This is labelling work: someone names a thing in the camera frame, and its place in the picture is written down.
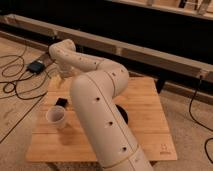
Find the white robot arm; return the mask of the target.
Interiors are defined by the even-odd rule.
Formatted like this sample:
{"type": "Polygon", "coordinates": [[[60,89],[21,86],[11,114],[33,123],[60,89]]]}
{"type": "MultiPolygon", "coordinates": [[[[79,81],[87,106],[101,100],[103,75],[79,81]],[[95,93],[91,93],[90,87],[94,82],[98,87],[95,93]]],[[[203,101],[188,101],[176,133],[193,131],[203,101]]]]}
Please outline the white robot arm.
{"type": "Polygon", "coordinates": [[[82,71],[73,78],[71,102],[103,171],[154,171],[113,102],[127,88],[128,70],[110,59],[77,52],[70,39],[52,44],[49,54],[61,76],[69,77],[74,68],[82,71]]]}

